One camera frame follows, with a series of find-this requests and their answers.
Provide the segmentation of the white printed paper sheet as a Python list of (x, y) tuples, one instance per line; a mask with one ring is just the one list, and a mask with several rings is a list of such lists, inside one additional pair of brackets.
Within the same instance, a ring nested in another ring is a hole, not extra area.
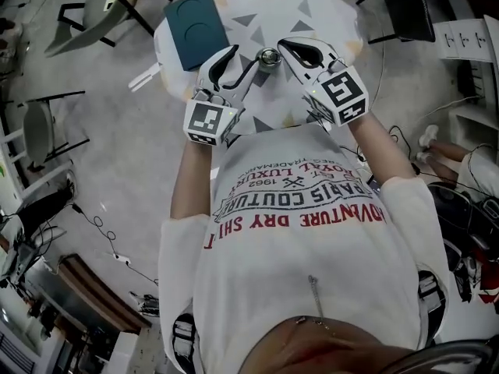
[(493, 48), (484, 19), (461, 19), (434, 24), (442, 59), (492, 62)]

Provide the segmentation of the red cloth bag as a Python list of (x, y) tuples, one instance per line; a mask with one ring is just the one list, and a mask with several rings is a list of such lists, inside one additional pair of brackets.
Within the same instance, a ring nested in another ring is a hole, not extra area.
[(478, 248), (473, 253), (479, 278), (478, 296), (485, 304), (493, 304), (499, 309), (499, 262), (489, 261)]

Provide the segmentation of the person's white printed t-shirt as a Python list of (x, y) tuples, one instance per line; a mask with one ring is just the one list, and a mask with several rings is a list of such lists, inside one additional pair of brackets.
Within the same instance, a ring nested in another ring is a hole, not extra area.
[(434, 198), (419, 178), (376, 196), (317, 125), (237, 139), (222, 159), (210, 216), (170, 219), (159, 258), (168, 359), (189, 345), (206, 374), (235, 374), (269, 330), (294, 316), (351, 323), (390, 346), (427, 339), (419, 274), (449, 283)]

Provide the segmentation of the white storage cabinet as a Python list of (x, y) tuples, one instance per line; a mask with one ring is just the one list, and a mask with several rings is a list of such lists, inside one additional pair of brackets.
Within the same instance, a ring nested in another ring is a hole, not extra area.
[(151, 326), (139, 334), (121, 332), (104, 373), (156, 374), (166, 361), (161, 329)]

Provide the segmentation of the triangle patterned white tablecloth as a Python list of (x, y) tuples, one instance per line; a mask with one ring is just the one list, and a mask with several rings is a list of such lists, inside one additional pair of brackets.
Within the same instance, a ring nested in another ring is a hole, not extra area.
[[(350, 66), (363, 49), (359, 17), (343, 0), (214, 0), (230, 44), (239, 46), (223, 83), (233, 83), (262, 48), (286, 37), (328, 43), (334, 56)], [(314, 122), (319, 115), (303, 100), (302, 87), (286, 63), (259, 72), (244, 100), (235, 134), (249, 135)]]

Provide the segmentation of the person's neck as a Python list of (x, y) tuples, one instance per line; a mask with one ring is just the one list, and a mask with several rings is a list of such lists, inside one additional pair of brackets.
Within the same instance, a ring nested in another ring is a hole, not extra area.
[(253, 347), (239, 374), (380, 374), (410, 354), (342, 321), (293, 317)]

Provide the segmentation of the dark blue chair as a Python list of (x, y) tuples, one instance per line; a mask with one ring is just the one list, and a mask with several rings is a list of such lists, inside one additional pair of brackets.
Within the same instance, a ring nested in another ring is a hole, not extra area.
[[(366, 0), (358, 0), (360, 5)], [(399, 39), (434, 43), (436, 36), (426, 0), (384, 0), (393, 31), (391, 35), (369, 40), (368, 44)]]

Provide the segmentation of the black padded office chair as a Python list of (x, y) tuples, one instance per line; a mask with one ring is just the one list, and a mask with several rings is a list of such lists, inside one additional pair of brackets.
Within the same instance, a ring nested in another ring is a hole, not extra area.
[(499, 199), (474, 202), (443, 182), (428, 185), (445, 240), (462, 252), (478, 249), (491, 262), (499, 260)]

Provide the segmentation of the person's right forearm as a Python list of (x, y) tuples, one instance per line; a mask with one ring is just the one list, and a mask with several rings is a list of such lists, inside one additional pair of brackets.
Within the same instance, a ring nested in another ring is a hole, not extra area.
[(371, 112), (348, 126), (380, 185), (392, 178), (415, 178), (409, 159)]

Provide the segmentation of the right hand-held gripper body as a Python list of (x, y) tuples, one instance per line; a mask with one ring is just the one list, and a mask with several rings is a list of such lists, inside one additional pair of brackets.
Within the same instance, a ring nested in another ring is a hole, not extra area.
[(338, 59), (312, 78), (304, 93), (312, 108), (338, 127), (369, 111), (369, 93), (358, 72)]

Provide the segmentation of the blurred dark round object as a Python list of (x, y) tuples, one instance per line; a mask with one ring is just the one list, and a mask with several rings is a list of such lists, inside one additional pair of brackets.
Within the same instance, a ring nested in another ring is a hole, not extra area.
[(281, 54), (275, 48), (262, 48), (257, 57), (260, 64), (265, 68), (275, 68), (281, 64)]

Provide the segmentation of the brown wooden board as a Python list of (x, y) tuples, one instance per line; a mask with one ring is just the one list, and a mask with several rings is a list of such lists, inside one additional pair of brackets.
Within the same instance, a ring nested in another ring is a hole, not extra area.
[(122, 332), (139, 334), (151, 323), (127, 305), (78, 254), (64, 256), (58, 275), (104, 320)]

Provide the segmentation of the black cabled device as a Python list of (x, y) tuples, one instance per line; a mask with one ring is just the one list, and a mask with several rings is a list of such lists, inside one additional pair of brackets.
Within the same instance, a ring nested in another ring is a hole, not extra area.
[(138, 295), (132, 291), (129, 292), (129, 296), (137, 304), (137, 310), (139, 314), (147, 317), (158, 318), (159, 313), (159, 300), (153, 295), (145, 294)]

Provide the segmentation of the dark blue flat box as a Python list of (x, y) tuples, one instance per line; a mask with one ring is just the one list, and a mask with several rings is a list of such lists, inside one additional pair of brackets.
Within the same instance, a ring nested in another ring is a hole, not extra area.
[(178, 0), (164, 11), (185, 71), (198, 69), (230, 45), (214, 0)]

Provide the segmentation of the white shelf unit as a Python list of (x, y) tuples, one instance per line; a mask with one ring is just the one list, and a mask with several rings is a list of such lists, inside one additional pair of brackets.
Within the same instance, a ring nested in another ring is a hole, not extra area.
[(479, 154), (499, 164), (499, 116), (493, 108), (469, 98), (450, 109), (448, 119), (453, 143), (467, 150), (477, 149)]

